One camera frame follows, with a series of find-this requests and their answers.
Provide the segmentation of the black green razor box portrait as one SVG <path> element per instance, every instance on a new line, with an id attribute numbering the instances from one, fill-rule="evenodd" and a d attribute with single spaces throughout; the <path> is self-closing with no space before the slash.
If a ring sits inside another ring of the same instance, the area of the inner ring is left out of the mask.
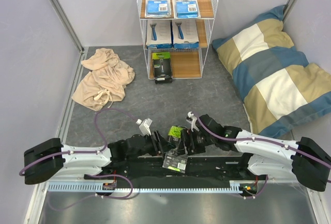
<path id="1" fill-rule="evenodd" d="M 165 153 L 162 167 L 179 173 L 185 173 L 188 162 L 184 126 L 172 126 L 168 132 L 168 143 L 171 148 Z"/>

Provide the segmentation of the black green Gillette razor box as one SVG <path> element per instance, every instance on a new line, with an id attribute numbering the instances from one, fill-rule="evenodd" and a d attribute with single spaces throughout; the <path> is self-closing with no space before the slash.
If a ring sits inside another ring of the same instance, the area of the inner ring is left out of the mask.
<path id="1" fill-rule="evenodd" d="M 172 65 L 170 52 L 152 53 L 153 73 L 156 84 L 172 83 Z"/>

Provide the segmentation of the Harry's razor box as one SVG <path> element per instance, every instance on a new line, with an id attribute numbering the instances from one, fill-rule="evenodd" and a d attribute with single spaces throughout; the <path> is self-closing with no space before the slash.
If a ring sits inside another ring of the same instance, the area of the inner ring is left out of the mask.
<path id="1" fill-rule="evenodd" d="M 146 47 L 148 49 L 169 49 L 172 47 L 170 20 L 148 20 Z"/>
<path id="2" fill-rule="evenodd" d="M 195 20 L 173 20 L 173 47 L 175 49 L 197 49 L 199 38 Z"/>

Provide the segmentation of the Gillette razor white card pack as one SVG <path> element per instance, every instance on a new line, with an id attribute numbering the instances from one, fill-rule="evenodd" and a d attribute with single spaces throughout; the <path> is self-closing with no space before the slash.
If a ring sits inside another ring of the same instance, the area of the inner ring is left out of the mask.
<path id="1" fill-rule="evenodd" d="M 198 19 L 201 17 L 198 0 L 172 0 L 175 19 Z"/>

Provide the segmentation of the blue Gillette razor blister pack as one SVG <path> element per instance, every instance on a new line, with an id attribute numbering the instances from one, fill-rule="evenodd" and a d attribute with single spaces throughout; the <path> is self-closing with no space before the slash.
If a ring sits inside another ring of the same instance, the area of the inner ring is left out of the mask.
<path id="1" fill-rule="evenodd" d="M 171 0 L 145 0 L 146 18 L 170 18 Z"/>

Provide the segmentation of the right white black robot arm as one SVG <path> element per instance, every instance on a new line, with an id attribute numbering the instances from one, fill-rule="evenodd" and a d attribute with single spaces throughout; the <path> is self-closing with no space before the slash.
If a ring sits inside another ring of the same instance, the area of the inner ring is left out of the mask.
<path id="1" fill-rule="evenodd" d="M 249 179 L 266 175 L 278 180 L 297 180 L 303 186 L 324 192 L 329 183 L 330 156 L 314 140 L 302 137 L 280 140 L 253 134 L 234 126 L 221 126 L 209 115 L 189 112 L 193 153 L 214 145 L 223 151 L 242 153 L 238 176 Z"/>

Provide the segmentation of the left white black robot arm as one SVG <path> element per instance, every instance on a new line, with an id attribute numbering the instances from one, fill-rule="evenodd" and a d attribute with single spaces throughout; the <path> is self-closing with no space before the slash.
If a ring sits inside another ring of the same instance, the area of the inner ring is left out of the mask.
<path id="1" fill-rule="evenodd" d="M 54 177 L 82 176 L 108 179 L 113 175 L 113 166 L 127 160 L 149 154 L 161 155 L 175 145 L 168 142 L 156 130 L 154 134 L 133 135 L 106 147 L 76 147 L 62 144 L 59 138 L 51 138 L 24 152 L 24 168 L 20 175 L 27 185 L 36 185 Z"/>

